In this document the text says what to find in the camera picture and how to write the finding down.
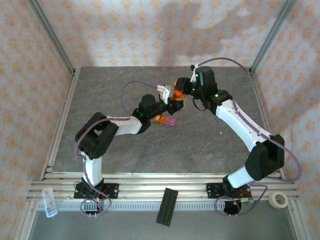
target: purple cable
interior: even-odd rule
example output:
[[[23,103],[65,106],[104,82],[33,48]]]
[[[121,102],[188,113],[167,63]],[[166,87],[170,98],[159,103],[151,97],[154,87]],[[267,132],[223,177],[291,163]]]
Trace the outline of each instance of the purple cable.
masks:
[[[124,85],[124,87],[122,88],[122,91],[121,91],[121,107],[123,108],[123,110],[125,111],[126,114],[128,115],[131,115],[131,113],[125,108],[125,105],[124,105],[124,92],[125,92],[125,89],[126,87],[129,85],[129,84],[132,84],[132,83],[138,83],[138,84],[143,84],[147,87],[150,87],[150,88],[153,88],[153,89],[157,89],[156,86],[152,86],[152,85],[149,85],[147,83],[144,83],[142,81],[129,81],[126,85]]]
[[[91,214],[87,214],[86,212],[83,211],[83,205],[85,204],[86,201],[91,201],[91,202],[94,202],[102,211],[99,212],[99,213],[95,213],[95,217],[101,215],[101,214],[104,214],[106,211],[108,211],[110,208],[111,208],[111,205],[112,205],[112,202],[111,202],[111,199],[110,197],[108,197],[108,195],[106,195],[105,193],[99,191],[98,189],[96,189],[90,182],[89,178],[88,178],[88,174],[87,174],[87,170],[86,170],[86,157],[83,156],[82,154],[78,153],[78,147],[81,143],[81,141],[84,139],[84,137],[95,127],[97,126],[98,124],[101,124],[103,122],[106,122],[106,121],[109,121],[109,120],[117,120],[117,121],[128,121],[130,120],[130,117],[122,117],[122,118],[115,118],[115,117],[107,117],[107,118],[104,118],[104,119],[101,119],[99,121],[96,121],[95,123],[93,123],[81,136],[80,138],[78,139],[78,141],[76,142],[75,144],[75,147],[74,147],[74,154],[76,156],[79,156],[79,157],[82,157],[82,160],[83,160],[83,173],[84,173],[84,177],[86,179],[86,182],[89,184],[90,188],[92,188],[95,192],[97,192],[98,194],[104,196],[108,201],[109,201],[109,205],[107,208],[103,209],[102,205],[100,205],[98,203],[97,200],[95,199],[86,199],[84,200],[81,204],[80,204],[80,211],[83,215],[86,215],[86,216],[91,216]]]
[[[302,169],[301,169],[301,166],[300,166],[300,163],[299,163],[299,160],[297,159],[297,157],[289,150],[287,149],[285,146],[281,145],[280,143],[272,140],[270,137],[264,135],[263,133],[260,133],[259,130],[257,128],[255,128],[255,126],[253,126],[250,122],[247,121],[247,119],[244,118],[244,116],[241,114],[241,112],[238,111],[238,108],[237,108],[237,104],[236,104],[236,98],[235,98],[235,95],[236,95],[236,91],[238,89],[238,86],[242,83],[242,81],[248,76],[248,70],[243,66],[241,65],[239,62],[231,59],[231,58],[228,58],[228,57],[215,57],[215,58],[211,58],[209,60],[206,60],[204,62],[201,62],[198,64],[198,66],[202,66],[206,63],[209,63],[211,61],[214,61],[214,60],[228,60],[228,61],[231,61],[235,64],[237,64],[240,68],[242,68],[245,72],[244,76],[238,81],[237,83],[237,86],[233,89],[232,91],[232,104],[233,104],[233,107],[234,109],[236,110],[237,114],[239,115],[239,117],[241,118],[241,120],[243,120],[253,131],[255,131],[258,135],[262,136],[263,138],[265,138],[266,140],[269,140],[271,143],[275,144],[277,147],[283,149],[284,151],[286,151],[292,158],[293,160],[295,161],[296,163],[296,166],[298,168],[298,174],[296,176],[296,178],[294,179],[282,179],[282,178],[277,178],[277,177],[272,177],[272,176],[267,176],[266,178],[268,179],[274,179],[274,180],[277,180],[277,181],[281,181],[281,182],[287,182],[287,183],[294,183],[295,181],[298,181],[300,178],[301,178],[301,174],[302,174]],[[241,215],[244,215],[244,214],[247,214],[249,213],[252,209],[254,209],[256,207],[256,205],[259,203],[259,201],[261,200],[261,198],[264,196],[264,194],[266,193],[267,189],[268,189],[268,186],[266,185],[258,185],[258,184],[255,184],[253,186],[257,186],[257,187],[265,187],[264,191],[262,192],[261,196],[258,198],[258,200],[251,206],[251,208],[249,208],[248,211],[246,211],[245,213],[242,213],[242,214],[236,214],[236,215],[228,215],[228,214],[223,214],[221,212],[218,211],[218,208],[217,208],[217,202],[219,199],[222,199],[222,198],[228,198],[228,199],[232,199],[232,201],[234,203],[237,203],[235,199],[233,199],[232,197],[228,197],[228,196],[221,196],[221,197],[218,197],[214,203],[214,208],[215,208],[215,211],[221,215],[221,216],[224,216],[224,217],[236,217],[236,216],[241,216]]]
[[[236,95],[236,91],[238,89],[238,86],[241,84],[241,82],[247,77],[248,75],[248,70],[243,66],[241,65],[239,62],[231,59],[231,58],[228,58],[228,57],[215,57],[215,58],[211,58],[209,60],[206,60],[202,63],[199,63],[198,66],[202,66],[208,62],[211,62],[211,61],[214,61],[214,60],[228,60],[228,61],[231,61],[235,64],[237,64],[240,68],[242,68],[245,72],[245,75],[238,81],[238,84],[237,86],[234,88],[233,90],[233,93],[232,93],[232,103],[233,103],[233,107],[235,109],[235,111],[237,112],[237,114],[239,115],[239,117],[241,118],[242,121],[244,121],[253,131],[255,131],[258,135],[262,136],[263,138],[265,138],[266,140],[269,140],[271,143],[273,143],[274,145],[276,145],[277,147],[283,149],[284,151],[286,151],[292,158],[293,160],[295,161],[296,163],[296,166],[298,168],[298,174],[297,176],[294,178],[294,179],[282,179],[282,178],[278,178],[278,177],[272,177],[272,176],[267,176],[266,178],[268,179],[274,179],[274,180],[278,180],[278,181],[281,181],[281,182],[286,182],[286,183],[294,183],[296,181],[298,181],[300,178],[301,178],[301,175],[302,175],[302,169],[301,169],[301,166],[300,166],[300,163],[299,163],[299,160],[297,159],[297,157],[288,149],[286,148],[285,146],[281,145],[280,143],[274,141],[273,139],[271,139],[270,137],[264,135],[263,133],[260,133],[259,130],[257,128],[255,128],[255,126],[253,126],[250,122],[248,122],[248,120],[246,118],[244,118],[244,116],[241,114],[241,112],[238,111],[238,107],[237,107],[237,104],[236,104],[236,98],[235,98],[235,95]]]
[[[224,217],[237,217],[237,216],[243,216],[243,215],[249,213],[251,210],[253,210],[253,209],[257,206],[257,204],[260,202],[260,200],[262,199],[262,197],[265,195],[266,191],[268,190],[268,186],[267,186],[267,185],[254,184],[254,185],[252,185],[252,186],[255,186],[255,187],[264,187],[264,190],[263,190],[262,194],[260,195],[260,197],[257,199],[257,201],[255,201],[254,204],[249,208],[249,210],[247,210],[247,211],[244,212],[244,213],[239,213],[239,214],[235,214],[235,215],[224,214],[224,213],[220,212],[220,211],[218,210],[218,207],[217,207],[218,201],[219,201],[220,199],[231,199],[231,200],[236,204],[236,206],[237,206],[237,208],[238,208],[239,211],[240,211],[240,207],[239,207],[237,201],[236,201],[234,198],[232,198],[232,197],[230,197],[230,196],[220,196],[220,197],[218,197],[218,198],[215,200],[215,202],[214,202],[214,209],[215,209],[216,213],[218,213],[219,215],[224,216]]]

